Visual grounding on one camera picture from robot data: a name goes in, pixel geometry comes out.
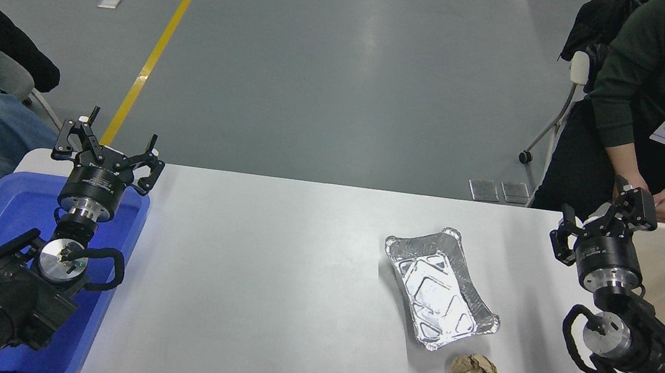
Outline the person's right hand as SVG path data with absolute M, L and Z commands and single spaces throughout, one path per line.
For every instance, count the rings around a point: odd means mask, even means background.
M 619 196 L 626 188 L 641 188 L 648 192 L 650 189 L 647 182 L 641 176 L 639 172 L 629 171 L 629 172 L 615 172 L 613 179 L 614 188 L 611 193 L 611 202 L 616 203 L 619 200 Z

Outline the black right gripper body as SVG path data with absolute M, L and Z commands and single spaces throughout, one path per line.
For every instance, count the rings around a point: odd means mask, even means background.
M 630 238 L 579 237 L 574 256 L 579 281 L 604 283 L 611 280 L 631 288 L 641 284 L 640 261 Z

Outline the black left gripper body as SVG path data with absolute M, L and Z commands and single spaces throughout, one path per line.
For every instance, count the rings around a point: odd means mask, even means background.
M 127 186 L 134 181 L 133 171 L 141 166 L 113 148 L 103 150 L 99 160 L 84 144 L 73 161 L 73 170 L 58 195 L 60 206 L 77 208 L 85 201 L 95 204 L 95 210 L 109 213 L 116 213 Z

